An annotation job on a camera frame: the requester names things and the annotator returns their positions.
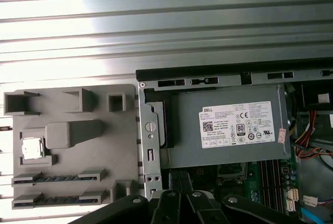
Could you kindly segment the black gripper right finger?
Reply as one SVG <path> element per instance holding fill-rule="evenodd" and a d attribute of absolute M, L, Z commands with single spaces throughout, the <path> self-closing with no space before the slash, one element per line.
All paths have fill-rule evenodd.
<path fill-rule="evenodd" d="M 182 171 L 182 192 L 199 223 L 303 223 L 237 195 L 228 195 L 218 202 L 205 191 L 194 190 L 187 171 Z"/>

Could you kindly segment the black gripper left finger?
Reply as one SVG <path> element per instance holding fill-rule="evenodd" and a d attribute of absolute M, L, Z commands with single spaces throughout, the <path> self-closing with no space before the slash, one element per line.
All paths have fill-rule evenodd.
<path fill-rule="evenodd" d="M 169 189 L 153 192 L 148 200 L 129 195 L 77 220 L 75 223 L 179 223 L 181 173 L 169 172 Z"/>

